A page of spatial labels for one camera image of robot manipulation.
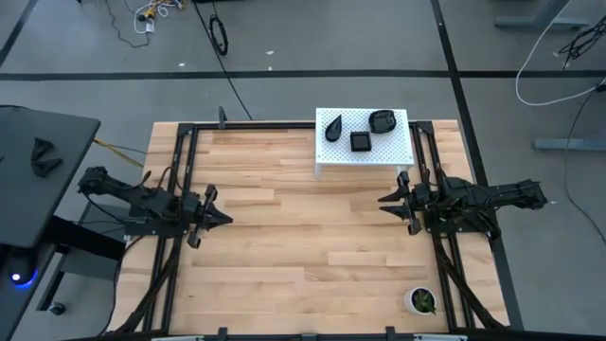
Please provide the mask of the black square mini plate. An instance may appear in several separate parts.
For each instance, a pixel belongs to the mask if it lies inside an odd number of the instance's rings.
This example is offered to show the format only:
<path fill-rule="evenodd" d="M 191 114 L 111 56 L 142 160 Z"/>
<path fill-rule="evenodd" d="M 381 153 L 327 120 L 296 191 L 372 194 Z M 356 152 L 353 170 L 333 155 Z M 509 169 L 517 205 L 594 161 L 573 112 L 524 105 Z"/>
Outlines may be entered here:
<path fill-rule="evenodd" d="M 349 140 L 350 149 L 354 153 L 370 152 L 372 150 L 370 132 L 351 132 Z"/>

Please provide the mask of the white pot with succulent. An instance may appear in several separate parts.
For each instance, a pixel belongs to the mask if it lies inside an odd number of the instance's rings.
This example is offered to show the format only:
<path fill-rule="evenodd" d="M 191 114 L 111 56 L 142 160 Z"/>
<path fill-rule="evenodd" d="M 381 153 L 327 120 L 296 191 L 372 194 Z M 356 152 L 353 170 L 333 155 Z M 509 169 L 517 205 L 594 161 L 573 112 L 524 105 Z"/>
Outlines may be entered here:
<path fill-rule="evenodd" d="M 403 296 L 403 304 L 411 314 L 429 315 L 437 311 L 437 301 L 431 290 L 416 287 L 408 290 Z"/>

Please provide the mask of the black teardrop mini plate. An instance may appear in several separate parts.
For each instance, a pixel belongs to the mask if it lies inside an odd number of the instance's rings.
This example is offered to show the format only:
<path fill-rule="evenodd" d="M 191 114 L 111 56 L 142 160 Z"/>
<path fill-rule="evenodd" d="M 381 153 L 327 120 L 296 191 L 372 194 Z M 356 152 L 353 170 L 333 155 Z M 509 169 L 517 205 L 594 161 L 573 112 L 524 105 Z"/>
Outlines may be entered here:
<path fill-rule="evenodd" d="M 325 139 L 328 142 L 336 142 L 342 134 L 342 116 L 336 117 L 325 129 Z"/>

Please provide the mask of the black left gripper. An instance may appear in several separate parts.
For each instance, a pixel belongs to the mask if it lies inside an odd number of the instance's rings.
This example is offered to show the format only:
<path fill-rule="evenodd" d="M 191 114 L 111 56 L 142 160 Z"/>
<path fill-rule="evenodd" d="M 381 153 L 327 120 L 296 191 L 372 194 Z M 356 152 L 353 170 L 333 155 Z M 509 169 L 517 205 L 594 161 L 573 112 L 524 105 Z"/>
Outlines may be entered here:
<path fill-rule="evenodd" d="M 232 224 L 233 218 L 222 213 L 213 203 L 218 195 L 214 185 L 208 185 L 205 190 L 205 198 L 201 202 L 200 195 L 196 192 L 188 192 L 182 201 L 182 213 L 187 224 L 194 224 L 192 231 L 188 233 L 187 244 L 198 249 L 202 243 L 200 230 L 210 231 L 213 228 Z"/>

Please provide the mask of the white perforated metal shelf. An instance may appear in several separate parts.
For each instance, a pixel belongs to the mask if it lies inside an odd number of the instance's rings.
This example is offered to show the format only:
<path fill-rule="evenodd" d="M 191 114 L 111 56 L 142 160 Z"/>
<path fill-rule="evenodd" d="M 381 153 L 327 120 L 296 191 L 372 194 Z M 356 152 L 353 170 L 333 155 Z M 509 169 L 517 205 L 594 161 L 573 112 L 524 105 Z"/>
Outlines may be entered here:
<path fill-rule="evenodd" d="M 323 166 L 393 166 L 397 172 L 407 171 L 415 165 L 413 143 L 407 111 L 394 109 L 396 126 L 386 134 L 370 132 L 368 119 L 375 109 L 317 108 L 315 110 L 315 177 L 319 178 Z M 342 133 L 335 142 L 329 142 L 325 131 L 340 117 Z M 368 152 L 351 150 L 350 134 L 368 132 Z"/>

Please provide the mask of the black triangular plastic part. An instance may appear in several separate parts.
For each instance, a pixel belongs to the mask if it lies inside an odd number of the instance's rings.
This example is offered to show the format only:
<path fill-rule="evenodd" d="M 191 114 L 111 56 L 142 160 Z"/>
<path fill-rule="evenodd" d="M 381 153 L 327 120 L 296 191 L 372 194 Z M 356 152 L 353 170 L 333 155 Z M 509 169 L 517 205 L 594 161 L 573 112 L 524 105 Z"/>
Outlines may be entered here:
<path fill-rule="evenodd" d="M 32 148 L 30 161 L 35 162 L 40 157 L 42 157 L 45 153 L 50 152 L 54 149 L 54 145 L 52 142 L 35 137 L 34 138 L 34 146 Z"/>

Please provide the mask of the black rounded mini plate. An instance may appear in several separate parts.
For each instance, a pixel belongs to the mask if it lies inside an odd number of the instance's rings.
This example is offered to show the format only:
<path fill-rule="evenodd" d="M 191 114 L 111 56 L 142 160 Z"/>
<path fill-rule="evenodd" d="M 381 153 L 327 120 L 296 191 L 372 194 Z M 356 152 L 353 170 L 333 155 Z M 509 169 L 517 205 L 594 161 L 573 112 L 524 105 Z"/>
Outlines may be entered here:
<path fill-rule="evenodd" d="M 387 134 L 397 126 L 397 119 L 393 110 L 378 110 L 368 117 L 370 132 L 373 134 Z"/>

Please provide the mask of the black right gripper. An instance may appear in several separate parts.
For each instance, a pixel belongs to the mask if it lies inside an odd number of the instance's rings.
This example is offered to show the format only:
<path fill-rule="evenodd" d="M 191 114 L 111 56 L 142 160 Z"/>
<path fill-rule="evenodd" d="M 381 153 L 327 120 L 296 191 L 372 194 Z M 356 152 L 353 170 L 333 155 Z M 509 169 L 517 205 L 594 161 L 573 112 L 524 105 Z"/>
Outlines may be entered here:
<path fill-rule="evenodd" d="M 409 188 L 410 178 L 407 171 L 401 171 L 397 177 L 398 189 L 379 199 L 379 202 L 398 202 L 399 206 L 381 206 L 380 210 L 393 214 L 401 220 L 408 221 L 408 234 L 417 235 L 421 231 L 421 223 L 416 213 L 426 211 L 431 201 L 431 190 L 424 184 L 416 184 Z"/>

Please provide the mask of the black computer mouse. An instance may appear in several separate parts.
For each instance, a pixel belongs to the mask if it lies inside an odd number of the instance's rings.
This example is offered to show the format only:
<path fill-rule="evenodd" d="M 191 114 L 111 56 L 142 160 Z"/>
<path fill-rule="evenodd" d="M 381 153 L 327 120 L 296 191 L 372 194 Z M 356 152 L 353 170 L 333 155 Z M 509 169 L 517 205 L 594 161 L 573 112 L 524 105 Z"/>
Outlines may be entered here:
<path fill-rule="evenodd" d="M 29 288 L 37 276 L 37 248 L 12 247 L 8 257 L 9 280 L 20 289 Z"/>

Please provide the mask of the grey table foot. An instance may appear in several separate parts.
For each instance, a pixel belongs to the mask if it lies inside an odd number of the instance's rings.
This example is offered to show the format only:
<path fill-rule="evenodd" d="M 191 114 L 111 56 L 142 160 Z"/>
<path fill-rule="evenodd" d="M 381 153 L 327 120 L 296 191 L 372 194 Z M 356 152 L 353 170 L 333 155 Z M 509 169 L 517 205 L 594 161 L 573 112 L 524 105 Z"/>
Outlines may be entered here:
<path fill-rule="evenodd" d="M 571 0 L 547 0 L 546 4 L 530 16 L 499 16 L 493 24 L 498 28 L 539 30 L 547 27 L 577 30 L 587 27 L 586 20 L 562 17 Z"/>
<path fill-rule="evenodd" d="M 606 152 L 606 139 L 599 138 L 536 138 L 536 150 Z"/>

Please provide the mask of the black desk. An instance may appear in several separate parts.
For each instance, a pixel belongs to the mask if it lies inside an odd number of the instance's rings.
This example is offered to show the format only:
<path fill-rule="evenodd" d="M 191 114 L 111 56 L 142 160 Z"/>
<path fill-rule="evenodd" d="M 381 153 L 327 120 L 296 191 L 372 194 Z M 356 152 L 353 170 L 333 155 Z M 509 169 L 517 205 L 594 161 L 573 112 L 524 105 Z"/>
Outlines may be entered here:
<path fill-rule="evenodd" d="M 0 108 L 0 244 L 38 242 L 99 126 L 94 118 Z M 35 137 L 54 149 L 31 162 Z"/>
<path fill-rule="evenodd" d="M 56 252 L 55 244 L 43 244 L 39 248 L 33 280 L 28 285 L 18 286 L 9 278 L 7 248 L 0 251 L 0 341 L 9 341 L 13 336 Z"/>

